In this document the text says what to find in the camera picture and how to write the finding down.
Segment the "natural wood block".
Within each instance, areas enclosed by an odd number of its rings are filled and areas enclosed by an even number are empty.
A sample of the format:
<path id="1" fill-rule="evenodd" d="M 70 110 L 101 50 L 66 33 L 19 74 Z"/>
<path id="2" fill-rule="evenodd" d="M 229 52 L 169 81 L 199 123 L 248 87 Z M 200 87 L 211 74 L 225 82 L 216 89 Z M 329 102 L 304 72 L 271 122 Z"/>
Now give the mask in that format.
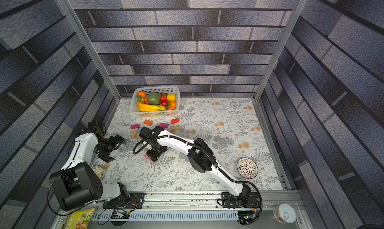
<path id="1" fill-rule="evenodd" d="M 182 126 L 174 126 L 174 127 L 171 127 L 171 130 L 172 131 L 180 131 L 183 127 Z"/>

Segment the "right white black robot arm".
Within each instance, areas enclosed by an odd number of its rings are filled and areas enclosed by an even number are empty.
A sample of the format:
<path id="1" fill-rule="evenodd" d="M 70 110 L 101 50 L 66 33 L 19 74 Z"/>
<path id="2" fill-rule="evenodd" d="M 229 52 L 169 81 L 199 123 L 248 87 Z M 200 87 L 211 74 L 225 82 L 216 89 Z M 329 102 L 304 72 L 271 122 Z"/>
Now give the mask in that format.
<path id="1" fill-rule="evenodd" d="M 191 166 L 197 172 L 209 174 L 228 190 L 231 197 L 236 200 L 233 209 L 263 208 L 263 201 L 257 187 L 252 182 L 239 181 L 227 172 L 203 139 L 185 139 L 159 126 L 154 129 L 142 128 L 139 137 L 141 140 L 134 146 L 133 154 L 137 155 L 147 146 L 151 146 L 145 157 L 155 162 L 168 149 L 176 150 L 188 157 Z"/>

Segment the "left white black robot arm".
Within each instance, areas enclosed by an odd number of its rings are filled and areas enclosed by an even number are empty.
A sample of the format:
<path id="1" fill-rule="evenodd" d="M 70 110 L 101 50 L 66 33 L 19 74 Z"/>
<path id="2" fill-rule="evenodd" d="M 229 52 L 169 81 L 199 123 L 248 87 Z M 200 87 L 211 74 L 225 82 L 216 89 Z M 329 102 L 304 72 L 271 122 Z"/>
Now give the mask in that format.
<path id="1" fill-rule="evenodd" d="M 61 170 L 50 177 L 50 191 L 60 208 L 68 212 L 85 205 L 103 202 L 105 209 L 124 208 L 131 200 L 122 183 L 104 184 L 91 167 L 93 157 L 106 163 L 114 160 L 110 154 L 125 139 L 119 135 L 105 138 L 102 123 L 93 121 L 75 137 L 73 149 Z"/>

